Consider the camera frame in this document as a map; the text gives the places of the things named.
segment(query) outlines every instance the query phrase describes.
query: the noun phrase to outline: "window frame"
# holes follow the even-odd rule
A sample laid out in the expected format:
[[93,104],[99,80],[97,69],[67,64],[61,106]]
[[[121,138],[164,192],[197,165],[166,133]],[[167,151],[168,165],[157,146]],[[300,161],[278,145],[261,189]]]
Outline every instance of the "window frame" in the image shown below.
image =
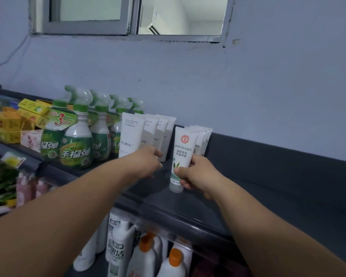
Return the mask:
[[220,36],[209,35],[143,35],[138,34],[140,8],[142,0],[122,0],[121,20],[110,21],[59,21],[50,22],[50,0],[43,0],[42,23],[36,23],[36,17],[32,15],[32,27],[37,27],[33,34],[44,35],[80,35],[80,36],[107,36],[111,39],[132,41],[172,41],[172,42],[225,42],[232,19],[235,0],[228,0],[223,19],[222,33]]

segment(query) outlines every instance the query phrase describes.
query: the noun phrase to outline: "right hand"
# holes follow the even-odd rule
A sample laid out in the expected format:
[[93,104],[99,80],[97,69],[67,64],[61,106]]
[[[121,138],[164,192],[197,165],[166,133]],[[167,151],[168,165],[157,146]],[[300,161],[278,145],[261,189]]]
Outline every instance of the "right hand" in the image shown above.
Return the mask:
[[194,155],[191,163],[190,167],[177,167],[173,170],[181,178],[180,184],[187,189],[197,188],[203,191],[207,199],[212,199],[212,188],[222,174],[206,157]]

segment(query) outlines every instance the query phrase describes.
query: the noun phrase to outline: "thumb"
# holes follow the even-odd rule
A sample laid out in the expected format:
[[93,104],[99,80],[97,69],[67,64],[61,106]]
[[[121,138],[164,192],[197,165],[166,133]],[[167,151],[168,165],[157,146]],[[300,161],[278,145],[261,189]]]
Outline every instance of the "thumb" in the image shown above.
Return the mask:
[[188,167],[176,167],[173,172],[174,174],[176,174],[178,177],[182,178],[187,178],[187,174],[188,174]]

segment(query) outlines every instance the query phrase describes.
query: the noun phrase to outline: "orange cap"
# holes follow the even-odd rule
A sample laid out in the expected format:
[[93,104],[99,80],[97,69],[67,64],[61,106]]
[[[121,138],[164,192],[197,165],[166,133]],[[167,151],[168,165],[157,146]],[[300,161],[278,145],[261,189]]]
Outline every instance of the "orange cap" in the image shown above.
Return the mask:
[[145,235],[151,238],[154,238],[156,236],[156,234],[152,232],[147,232]]
[[140,240],[140,244],[139,244],[139,248],[140,251],[143,253],[146,253],[148,250],[151,249],[152,246],[152,240],[151,237],[145,235],[141,238]]
[[171,249],[171,253],[169,254],[169,263],[173,267],[177,267],[181,264],[182,260],[182,252],[176,248]]

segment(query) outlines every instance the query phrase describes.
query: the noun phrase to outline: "window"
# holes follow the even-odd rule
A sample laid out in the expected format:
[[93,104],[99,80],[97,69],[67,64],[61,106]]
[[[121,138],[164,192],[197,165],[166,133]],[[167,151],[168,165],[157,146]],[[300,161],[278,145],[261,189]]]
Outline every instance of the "window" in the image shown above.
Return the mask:
[[220,42],[233,4],[234,0],[31,0],[31,19],[35,33]]

